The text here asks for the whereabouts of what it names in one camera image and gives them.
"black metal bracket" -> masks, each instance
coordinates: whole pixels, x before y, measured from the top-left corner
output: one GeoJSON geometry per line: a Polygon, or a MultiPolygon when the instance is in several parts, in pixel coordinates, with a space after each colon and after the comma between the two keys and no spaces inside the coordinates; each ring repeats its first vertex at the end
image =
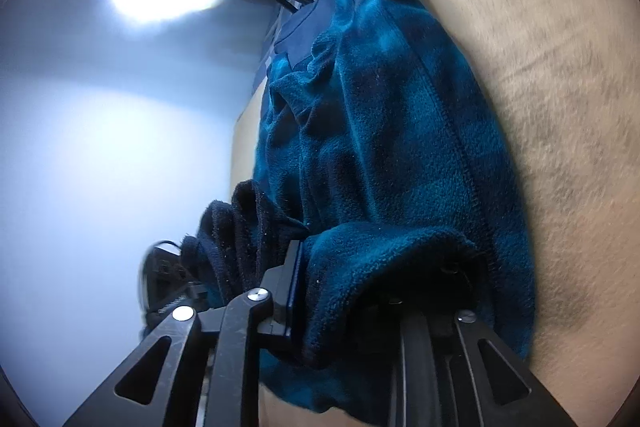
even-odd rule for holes
{"type": "Polygon", "coordinates": [[[192,427],[209,351],[205,427],[257,427],[259,348],[291,349],[299,241],[259,289],[226,307],[176,308],[65,423],[65,427],[192,427]]]}
{"type": "MultiPolygon", "coordinates": [[[[212,354],[204,427],[258,426],[258,354],[295,358],[301,247],[226,307],[178,307],[65,427],[193,427],[212,354]]],[[[576,427],[522,360],[473,312],[425,314],[389,301],[398,324],[389,427],[576,427]]]]}
{"type": "Polygon", "coordinates": [[[576,427],[525,363],[471,311],[399,309],[389,427],[576,427]]]}

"blue plaid fleece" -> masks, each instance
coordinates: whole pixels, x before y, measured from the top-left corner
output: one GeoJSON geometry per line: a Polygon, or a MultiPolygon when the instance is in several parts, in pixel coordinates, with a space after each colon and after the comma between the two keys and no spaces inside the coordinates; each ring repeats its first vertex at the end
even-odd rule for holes
{"type": "Polygon", "coordinates": [[[260,378],[300,407],[386,425],[390,360],[353,349],[354,309],[376,292],[472,307],[525,357],[534,278],[522,202],[469,65],[418,0],[318,0],[291,23],[254,180],[210,205],[182,255],[226,303],[304,239],[303,365],[265,351],[260,378]],[[440,269],[452,263],[462,285],[440,269]]]}

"metal screw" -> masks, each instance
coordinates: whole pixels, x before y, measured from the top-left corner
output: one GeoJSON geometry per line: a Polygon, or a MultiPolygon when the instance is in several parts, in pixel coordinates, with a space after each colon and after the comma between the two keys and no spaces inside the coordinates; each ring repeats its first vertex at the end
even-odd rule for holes
{"type": "Polygon", "coordinates": [[[269,296],[269,291],[264,288],[254,288],[249,290],[246,296],[250,301],[264,301],[269,296]]]}
{"type": "Polygon", "coordinates": [[[171,316],[180,322],[188,321],[195,314],[195,310],[191,306],[178,306],[171,316]]]}
{"type": "Polygon", "coordinates": [[[458,320],[465,324],[473,324],[476,321],[476,314],[471,310],[460,310],[458,320]]]}

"white wall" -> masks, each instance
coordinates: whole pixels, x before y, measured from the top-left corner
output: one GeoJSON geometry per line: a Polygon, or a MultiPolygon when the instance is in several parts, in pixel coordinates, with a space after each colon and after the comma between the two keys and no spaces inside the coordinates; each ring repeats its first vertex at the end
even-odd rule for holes
{"type": "Polygon", "coordinates": [[[151,30],[108,0],[0,10],[0,364],[42,427],[138,343],[146,247],[226,198],[270,9],[151,30]]]}

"blue fleece fabric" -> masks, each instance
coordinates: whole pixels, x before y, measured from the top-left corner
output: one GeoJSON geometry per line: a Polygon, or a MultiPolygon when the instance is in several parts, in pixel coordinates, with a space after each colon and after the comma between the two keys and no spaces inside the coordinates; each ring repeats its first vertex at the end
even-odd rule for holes
{"type": "Polygon", "coordinates": [[[504,138],[437,20],[418,0],[334,0],[326,26],[298,64],[276,56],[254,181],[212,204],[183,255],[213,267],[227,301],[306,237],[305,366],[264,353],[261,379],[301,407],[386,425],[388,360],[346,342],[359,299],[418,286],[431,308],[455,309],[439,269],[456,263],[468,305],[524,357],[533,264],[504,138]]]}

